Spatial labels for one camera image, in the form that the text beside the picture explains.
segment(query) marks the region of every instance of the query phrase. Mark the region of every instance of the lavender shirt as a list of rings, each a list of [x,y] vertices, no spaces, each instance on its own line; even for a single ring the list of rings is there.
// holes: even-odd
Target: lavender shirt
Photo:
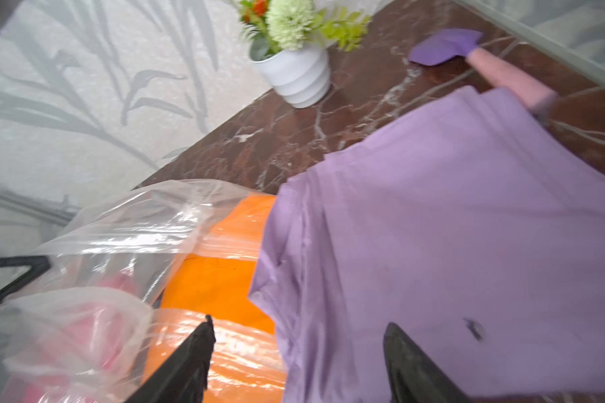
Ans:
[[[472,397],[605,391],[605,177],[462,88],[283,185],[249,298],[285,402],[389,402],[388,322]]]

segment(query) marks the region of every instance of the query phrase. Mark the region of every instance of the purple cleaning glove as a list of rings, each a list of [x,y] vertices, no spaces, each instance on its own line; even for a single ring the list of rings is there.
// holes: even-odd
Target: purple cleaning glove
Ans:
[[[434,66],[455,56],[468,56],[477,47],[482,32],[462,28],[442,29],[421,42],[408,55],[408,60]]]

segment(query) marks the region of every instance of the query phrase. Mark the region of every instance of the black frame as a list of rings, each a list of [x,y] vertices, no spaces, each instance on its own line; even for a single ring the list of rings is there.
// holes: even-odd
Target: black frame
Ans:
[[[383,338],[392,403],[472,403],[395,323]]]
[[[49,263],[47,256],[0,257],[0,268],[14,266],[27,266],[29,267],[29,270],[0,289],[0,304],[8,294],[15,293],[22,289],[24,286],[40,277],[41,274],[48,271],[51,264]]]

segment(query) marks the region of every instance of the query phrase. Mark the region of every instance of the orange flower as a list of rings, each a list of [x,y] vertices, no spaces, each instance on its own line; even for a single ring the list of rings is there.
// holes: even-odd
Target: orange flower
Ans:
[[[253,2],[253,12],[258,16],[262,17],[266,13],[266,8],[269,5],[267,0],[255,0]]]

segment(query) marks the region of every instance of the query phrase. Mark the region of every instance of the flower arrangement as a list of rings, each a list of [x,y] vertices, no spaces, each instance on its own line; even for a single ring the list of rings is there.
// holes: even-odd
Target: flower arrangement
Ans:
[[[316,11],[313,0],[241,0],[238,5],[245,39],[257,42],[256,61],[282,50],[297,50],[307,41],[336,41],[350,52],[368,33],[370,15],[346,7]]]

